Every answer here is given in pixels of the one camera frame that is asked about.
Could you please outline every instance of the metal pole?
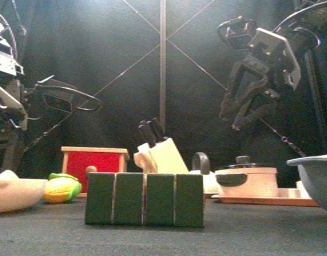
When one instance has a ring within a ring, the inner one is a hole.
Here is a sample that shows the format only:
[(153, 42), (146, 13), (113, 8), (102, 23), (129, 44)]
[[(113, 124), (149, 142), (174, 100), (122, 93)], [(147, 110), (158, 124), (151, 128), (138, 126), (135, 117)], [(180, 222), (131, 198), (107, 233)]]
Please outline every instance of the metal pole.
[(168, 1), (161, 0), (161, 83), (160, 83), (160, 121), (166, 131), (166, 72), (168, 72)]

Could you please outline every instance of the dark table surface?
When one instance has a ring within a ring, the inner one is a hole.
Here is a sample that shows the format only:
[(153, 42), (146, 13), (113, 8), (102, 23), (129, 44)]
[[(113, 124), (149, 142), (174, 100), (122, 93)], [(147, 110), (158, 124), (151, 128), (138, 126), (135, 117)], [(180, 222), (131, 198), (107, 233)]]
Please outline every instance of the dark table surface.
[(327, 255), (327, 211), (209, 199), (205, 228), (85, 225), (86, 199), (0, 214), (0, 256)]

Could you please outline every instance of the green block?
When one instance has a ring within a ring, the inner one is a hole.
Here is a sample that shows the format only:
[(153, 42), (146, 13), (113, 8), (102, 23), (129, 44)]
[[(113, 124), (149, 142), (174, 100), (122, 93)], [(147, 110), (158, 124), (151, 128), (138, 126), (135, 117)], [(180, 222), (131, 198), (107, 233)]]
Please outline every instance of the green block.
[(118, 173), (114, 224), (142, 225), (143, 173)]
[(174, 174), (147, 174), (146, 225), (174, 226)]
[(177, 174), (176, 226), (204, 227), (204, 177)]
[(86, 224), (113, 223), (114, 181), (114, 173), (93, 172), (89, 175)]

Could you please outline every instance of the green toy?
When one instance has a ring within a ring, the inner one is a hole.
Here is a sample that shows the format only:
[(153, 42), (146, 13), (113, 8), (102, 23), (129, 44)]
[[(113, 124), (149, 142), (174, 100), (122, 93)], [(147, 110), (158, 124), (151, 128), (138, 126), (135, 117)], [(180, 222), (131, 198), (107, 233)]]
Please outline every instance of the green toy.
[(66, 173), (53, 173), (46, 185), (43, 199), (53, 204), (70, 202), (82, 192), (78, 178)]

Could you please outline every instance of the kitchen utensil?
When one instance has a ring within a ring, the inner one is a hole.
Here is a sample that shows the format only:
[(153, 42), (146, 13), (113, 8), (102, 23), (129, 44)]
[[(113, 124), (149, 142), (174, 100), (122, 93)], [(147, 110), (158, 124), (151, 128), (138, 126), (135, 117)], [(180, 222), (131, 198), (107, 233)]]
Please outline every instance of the kitchen utensil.
[(305, 189), (313, 200), (327, 210), (327, 155), (296, 158), (286, 163), (298, 166)]
[(237, 157), (237, 164), (216, 171), (225, 196), (278, 197), (277, 169), (265, 163), (250, 163), (249, 156)]
[(149, 125), (150, 125), (151, 131), (156, 135), (157, 142), (164, 142), (165, 140), (168, 140), (169, 137), (165, 136), (164, 127), (157, 118), (153, 118), (151, 121), (149, 121)]
[(149, 124), (141, 124), (138, 129), (142, 133), (142, 136), (143, 136), (150, 148), (156, 147), (156, 145), (157, 145), (156, 136), (154, 136), (154, 133), (151, 131)]

